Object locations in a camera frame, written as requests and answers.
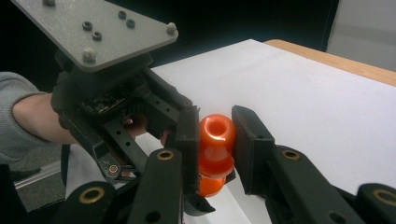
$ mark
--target orange cylinder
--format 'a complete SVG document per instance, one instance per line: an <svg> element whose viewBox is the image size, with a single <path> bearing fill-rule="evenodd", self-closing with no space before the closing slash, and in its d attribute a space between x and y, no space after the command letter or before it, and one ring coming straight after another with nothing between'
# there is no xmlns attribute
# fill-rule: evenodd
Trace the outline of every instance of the orange cylinder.
<svg viewBox="0 0 396 224"><path fill-rule="evenodd" d="M225 176L218 179L210 179L201 175L199 182L199 195L206 198L215 196L224 186L225 179Z"/></svg>
<svg viewBox="0 0 396 224"><path fill-rule="evenodd" d="M233 170L233 122L220 114L207 116L200 122L200 136L200 174L208 178L228 175Z"/></svg>

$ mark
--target orange plastic part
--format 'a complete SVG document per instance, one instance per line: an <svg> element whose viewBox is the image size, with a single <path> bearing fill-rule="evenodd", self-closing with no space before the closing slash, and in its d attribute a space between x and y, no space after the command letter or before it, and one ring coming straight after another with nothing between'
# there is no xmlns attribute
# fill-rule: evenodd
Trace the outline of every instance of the orange plastic part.
<svg viewBox="0 0 396 224"><path fill-rule="evenodd" d="M200 122L199 171L208 178L221 178L233 170L233 122L220 114L209 115Z"/></svg>
<svg viewBox="0 0 396 224"><path fill-rule="evenodd" d="M225 177L210 179L201 175L199 184L199 195L203 197L212 197L218 194L224 186Z"/></svg>

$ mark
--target sweater sleeve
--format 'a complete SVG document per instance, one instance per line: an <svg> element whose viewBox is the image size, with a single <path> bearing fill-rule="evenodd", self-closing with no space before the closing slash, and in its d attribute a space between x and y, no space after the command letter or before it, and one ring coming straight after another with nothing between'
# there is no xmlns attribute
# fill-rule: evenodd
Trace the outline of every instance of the sweater sleeve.
<svg viewBox="0 0 396 224"><path fill-rule="evenodd" d="M19 161L32 148L51 144L26 132L12 116L12 107L19 100L42 93L18 74L0 73L0 164Z"/></svg>

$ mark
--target gray metal plate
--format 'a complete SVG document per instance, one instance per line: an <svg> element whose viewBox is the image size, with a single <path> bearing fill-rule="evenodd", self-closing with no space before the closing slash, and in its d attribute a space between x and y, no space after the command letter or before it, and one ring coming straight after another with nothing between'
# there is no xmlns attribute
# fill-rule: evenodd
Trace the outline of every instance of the gray metal plate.
<svg viewBox="0 0 396 224"><path fill-rule="evenodd" d="M43 4L43 0L12 2L86 72L98 71L175 42L178 35L177 31L172 35L166 33L164 23L102 0L55 0L53 7ZM121 10L126 12L126 20L135 21L134 28L128 28L126 20L119 18ZM83 30L84 21L92 24L91 31ZM100 32L102 40L93 40L93 32ZM83 51L88 48L95 52L93 63L83 61Z"/></svg>

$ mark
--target screw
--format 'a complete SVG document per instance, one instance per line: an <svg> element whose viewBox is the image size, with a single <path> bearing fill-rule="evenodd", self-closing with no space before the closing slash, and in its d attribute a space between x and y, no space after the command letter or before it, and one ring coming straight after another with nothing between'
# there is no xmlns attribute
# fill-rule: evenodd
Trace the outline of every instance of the screw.
<svg viewBox="0 0 396 224"><path fill-rule="evenodd" d="M176 31L176 25L172 22L169 22L169 24L166 26L166 33L168 33L169 35L174 35Z"/></svg>
<svg viewBox="0 0 396 224"><path fill-rule="evenodd" d="M94 63L96 61L96 51L92 48L85 48L82 51L82 60L84 63Z"/></svg>
<svg viewBox="0 0 396 224"><path fill-rule="evenodd" d="M125 11L120 11L120 12L119 12L119 18L122 19L122 20L125 20L125 19L126 19L126 13L125 13Z"/></svg>
<svg viewBox="0 0 396 224"><path fill-rule="evenodd" d="M127 21L126 21L126 26L128 26L128 28L133 29L134 26L135 26L134 20L127 20Z"/></svg>
<svg viewBox="0 0 396 224"><path fill-rule="evenodd" d="M102 34L100 32L93 32L92 34L92 39L96 41L101 41L102 40Z"/></svg>
<svg viewBox="0 0 396 224"><path fill-rule="evenodd" d="M85 31L91 31L92 30L92 23L90 21L84 21L82 23L82 29Z"/></svg>
<svg viewBox="0 0 396 224"><path fill-rule="evenodd" d="M43 0L43 4L48 7L53 7L55 6L55 0Z"/></svg>

